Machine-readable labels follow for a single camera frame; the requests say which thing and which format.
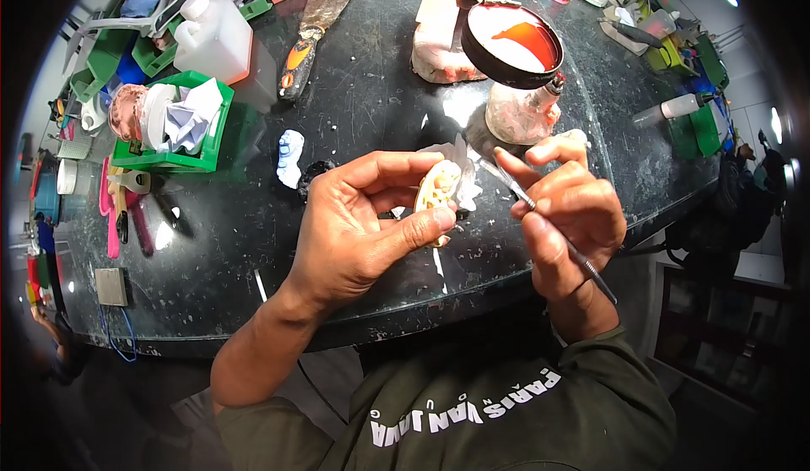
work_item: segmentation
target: table surface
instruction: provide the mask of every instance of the table surface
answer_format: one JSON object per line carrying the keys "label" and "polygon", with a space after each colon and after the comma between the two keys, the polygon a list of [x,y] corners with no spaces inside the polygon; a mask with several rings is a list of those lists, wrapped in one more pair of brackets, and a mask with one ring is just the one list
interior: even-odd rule
{"label": "table surface", "polygon": [[[604,35],[595,21],[599,9],[582,0],[566,6],[519,1],[561,35],[568,80],[555,131],[588,134],[591,170],[615,186],[629,225],[625,247],[632,247],[694,206],[717,178],[718,159],[678,159],[666,125],[633,128],[632,115],[672,95],[678,83],[653,75],[644,58]],[[287,0],[250,22],[278,61],[297,37],[304,4]],[[345,163],[375,149],[417,150],[452,141],[458,132],[476,148],[491,139],[483,109],[492,81],[430,84],[411,71],[419,4],[351,0],[319,44],[302,99],[264,115],[234,104],[217,172],[173,175],[153,185],[160,187],[130,210],[130,241],[117,260],[107,257],[107,222],[98,213],[100,165],[86,163],[93,189],[86,197],[66,196],[58,234],[69,247],[62,292],[76,333],[107,345],[93,274],[122,267],[141,353],[214,355],[262,303],[262,290],[274,293],[295,254],[304,204],[275,176],[278,137],[287,128],[306,138],[302,168],[328,158]],[[104,132],[94,150],[112,142]],[[369,294],[334,314],[310,349],[379,341],[483,314],[506,303],[497,296],[505,284],[525,287],[531,263],[519,224],[509,217],[512,202],[485,171],[478,170],[477,183],[484,189],[478,209],[438,251],[443,278],[433,250],[409,255]],[[113,337],[128,349],[120,311],[106,314]]]}

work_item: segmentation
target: red liquid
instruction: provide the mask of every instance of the red liquid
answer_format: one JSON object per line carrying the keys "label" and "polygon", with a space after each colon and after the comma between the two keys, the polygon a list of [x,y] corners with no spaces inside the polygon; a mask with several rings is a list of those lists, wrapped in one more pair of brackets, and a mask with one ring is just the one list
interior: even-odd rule
{"label": "red liquid", "polygon": [[557,50],[554,46],[551,33],[545,27],[537,24],[522,22],[492,36],[492,40],[508,38],[518,42],[543,64],[546,70],[556,66]]}

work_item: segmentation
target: dark green shirt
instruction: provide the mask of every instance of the dark green shirt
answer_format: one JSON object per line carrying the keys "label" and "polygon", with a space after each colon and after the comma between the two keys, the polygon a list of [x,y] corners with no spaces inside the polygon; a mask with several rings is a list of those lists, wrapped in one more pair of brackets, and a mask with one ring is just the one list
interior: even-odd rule
{"label": "dark green shirt", "polygon": [[675,414],[623,334],[572,344],[556,363],[507,339],[385,364],[334,442],[280,398],[223,409],[217,424],[237,470],[656,469]]}

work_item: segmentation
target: white squeeze bottle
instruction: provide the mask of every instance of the white squeeze bottle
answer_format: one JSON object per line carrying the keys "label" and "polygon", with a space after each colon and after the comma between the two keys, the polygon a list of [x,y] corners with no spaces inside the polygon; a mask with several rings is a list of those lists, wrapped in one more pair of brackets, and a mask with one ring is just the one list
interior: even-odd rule
{"label": "white squeeze bottle", "polygon": [[248,76],[253,29],[232,0],[186,0],[174,32],[174,67],[232,84]]}

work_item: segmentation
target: blue wire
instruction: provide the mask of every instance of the blue wire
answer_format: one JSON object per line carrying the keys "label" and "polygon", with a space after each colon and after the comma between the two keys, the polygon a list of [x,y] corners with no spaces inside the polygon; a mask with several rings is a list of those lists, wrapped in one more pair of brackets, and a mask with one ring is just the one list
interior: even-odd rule
{"label": "blue wire", "polygon": [[135,360],[138,359],[138,350],[135,347],[135,333],[132,332],[132,325],[130,324],[130,317],[127,316],[127,310],[123,307],[121,308],[121,313],[124,314],[124,322],[127,323],[127,328],[130,330],[130,337],[132,338],[132,358],[127,358],[127,355],[121,353],[118,347],[115,345],[113,341],[113,337],[109,334],[109,328],[107,328],[107,322],[104,319],[104,310],[101,308],[101,304],[99,304],[99,318],[101,319],[101,328],[104,329],[105,333],[107,333],[107,341],[109,341],[110,346],[121,355],[121,358],[126,360],[128,363],[132,364]]}

